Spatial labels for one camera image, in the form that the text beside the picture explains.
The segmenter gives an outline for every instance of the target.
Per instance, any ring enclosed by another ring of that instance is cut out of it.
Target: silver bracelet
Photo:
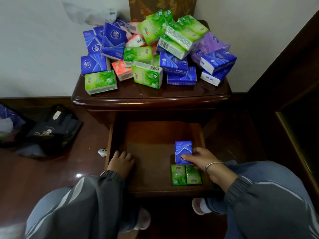
[[[224,162],[223,162],[223,161],[219,161],[219,162],[211,162],[211,163],[209,163],[208,165],[206,165],[206,167],[205,167],[205,169],[204,169],[205,173],[207,173],[208,167],[209,167],[210,165],[212,165],[212,164],[215,164],[215,163],[221,163],[221,164],[223,164]]]

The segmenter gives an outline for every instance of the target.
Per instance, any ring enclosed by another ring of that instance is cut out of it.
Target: elastic cuff
[[[112,170],[106,170],[100,175],[103,178],[106,178],[107,180],[115,180],[119,183],[124,183],[123,178],[117,173]]]
[[[224,200],[233,208],[238,199],[247,191],[251,183],[245,178],[239,176],[225,193]]]

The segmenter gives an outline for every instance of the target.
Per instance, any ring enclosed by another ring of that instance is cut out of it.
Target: drawer
[[[111,125],[105,169],[116,150],[132,153],[135,166],[127,183],[134,197],[216,196],[208,175],[201,171],[202,185],[172,186],[171,164],[175,164],[175,141],[191,140],[205,147],[201,125],[181,121],[116,120]]]

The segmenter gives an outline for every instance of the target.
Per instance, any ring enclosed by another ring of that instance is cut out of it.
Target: gray jacket
[[[123,190],[124,181],[115,172],[84,177],[26,238],[116,239]],[[298,195],[276,183],[252,184],[239,177],[226,192],[225,201],[248,239],[319,239],[317,214]]]

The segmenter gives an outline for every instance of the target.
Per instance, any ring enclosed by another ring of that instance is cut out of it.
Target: black bag
[[[54,105],[28,132],[23,147],[16,153],[27,157],[60,154],[71,144],[81,126],[82,122],[70,109]]]

